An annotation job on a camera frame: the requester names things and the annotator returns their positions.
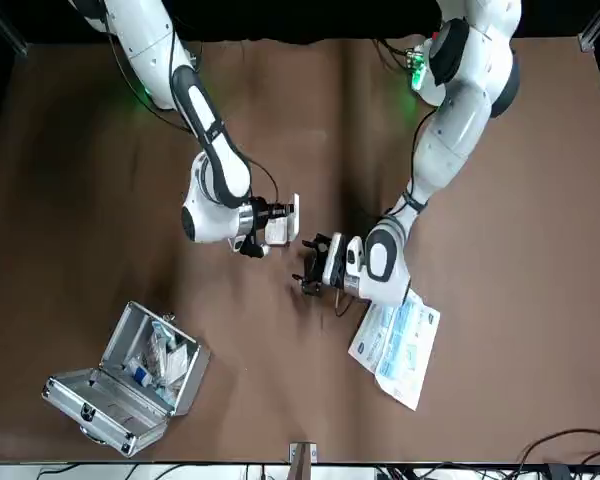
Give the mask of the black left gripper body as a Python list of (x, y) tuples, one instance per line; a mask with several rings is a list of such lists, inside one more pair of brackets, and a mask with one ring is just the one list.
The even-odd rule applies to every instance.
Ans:
[(322, 271), (323, 285), (343, 289), (346, 273), (346, 238), (339, 232), (330, 238), (330, 248), (326, 258), (317, 258), (317, 270)]

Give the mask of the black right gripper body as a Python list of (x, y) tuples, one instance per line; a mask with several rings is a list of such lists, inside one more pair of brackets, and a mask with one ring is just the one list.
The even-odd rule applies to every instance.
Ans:
[(252, 212), (254, 225), (266, 226), (269, 220), (281, 217), (281, 204), (268, 203), (263, 197), (253, 197)]

